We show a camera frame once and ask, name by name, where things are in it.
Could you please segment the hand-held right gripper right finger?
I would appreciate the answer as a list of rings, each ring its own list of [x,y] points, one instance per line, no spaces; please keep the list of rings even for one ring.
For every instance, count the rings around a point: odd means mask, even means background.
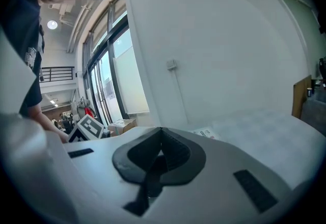
[[[161,216],[278,216],[291,188],[270,168],[223,141],[171,129],[206,154],[201,171],[188,184],[165,186]]]

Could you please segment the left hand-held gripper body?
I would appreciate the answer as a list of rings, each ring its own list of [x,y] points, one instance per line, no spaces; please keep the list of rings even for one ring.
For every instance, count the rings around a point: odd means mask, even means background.
[[[85,115],[69,134],[69,143],[94,141],[111,137],[111,132],[90,115]]]

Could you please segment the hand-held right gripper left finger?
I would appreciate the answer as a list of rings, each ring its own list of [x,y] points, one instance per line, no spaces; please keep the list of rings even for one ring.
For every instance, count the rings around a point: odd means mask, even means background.
[[[65,186],[80,209],[162,209],[162,128],[65,144]]]

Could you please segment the person's left forearm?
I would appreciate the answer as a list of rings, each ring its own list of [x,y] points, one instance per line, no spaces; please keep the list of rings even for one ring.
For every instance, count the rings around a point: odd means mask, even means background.
[[[61,139],[62,143],[67,143],[68,135],[66,133],[62,132],[61,130],[59,130],[53,124],[53,122],[46,115],[44,115],[42,113],[39,105],[29,107],[28,114],[29,114],[29,118],[33,119],[34,121],[39,123],[44,130],[52,131],[52,132],[56,133],[59,136],[59,138]]]

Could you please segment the brown cardboard box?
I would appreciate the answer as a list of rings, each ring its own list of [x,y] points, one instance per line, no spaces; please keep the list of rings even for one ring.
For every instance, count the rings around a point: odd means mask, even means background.
[[[108,125],[107,129],[111,132],[111,136],[122,135],[128,130],[137,127],[134,119],[119,119]]]

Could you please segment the white printed soft pack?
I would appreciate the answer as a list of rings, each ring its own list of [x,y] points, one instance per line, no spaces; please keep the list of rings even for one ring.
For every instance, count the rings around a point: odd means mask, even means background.
[[[200,135],[200,136],[209,138],[209,139],[215,139],[215,140],[218,140],[218,141],[222,140],[220,135],[217,134],[217,132],[212,127],[209,127],[209,126],[189,130],[189,132],[194,133],[196,135]]]

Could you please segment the black balcony railing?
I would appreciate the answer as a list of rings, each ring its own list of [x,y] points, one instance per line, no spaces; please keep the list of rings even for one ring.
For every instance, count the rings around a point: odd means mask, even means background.
[[[58,82],[74,79],[74,67],[42,67],[40,82]]]

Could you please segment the black framed window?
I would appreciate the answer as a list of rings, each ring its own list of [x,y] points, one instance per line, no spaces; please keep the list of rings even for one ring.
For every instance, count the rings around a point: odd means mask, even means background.
[[[93,116],[104,126],[123,119],[153,124],[131,39],[125,0],[102,9],[83,43],[83,78]]]

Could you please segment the white ceiling pipes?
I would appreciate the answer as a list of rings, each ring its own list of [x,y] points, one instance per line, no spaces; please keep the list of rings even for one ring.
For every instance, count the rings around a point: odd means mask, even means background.
[[[68,47],[67,47],[67,51],[66,51],[67,53],[73,52],[77,34],[80,30],[80,27],[82,26],[82,24],[84,22],[84,18],[86,17],[88,11],[89,11],[89,8],[87,7],[87,4],[81,6],[81,11],[77,16],[77,19],[76,19],[75,24],[72,29],[72,33],[70,35],[70,39],[69,39],[69,43],[68,43]]]

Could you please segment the brown wooden board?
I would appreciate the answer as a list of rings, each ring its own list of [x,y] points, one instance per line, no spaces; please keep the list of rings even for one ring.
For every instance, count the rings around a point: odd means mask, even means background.
[[[307,88],[311,87],[312,76],[309,75],[293,85],[292,116],[300,119],[302,107],[307,100]]]

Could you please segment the grey padded furniture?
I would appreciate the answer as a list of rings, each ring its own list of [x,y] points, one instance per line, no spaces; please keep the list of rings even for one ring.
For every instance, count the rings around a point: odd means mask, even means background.
[[[302,106],[301,120],[326,137],[326,103],[309,97]]]

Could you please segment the person's black shirt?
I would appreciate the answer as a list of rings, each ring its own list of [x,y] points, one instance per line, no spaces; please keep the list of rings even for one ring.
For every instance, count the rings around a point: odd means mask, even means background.
[[[0,0],[0,24],[21,59],[39,76],[44,33],[38,0]]]

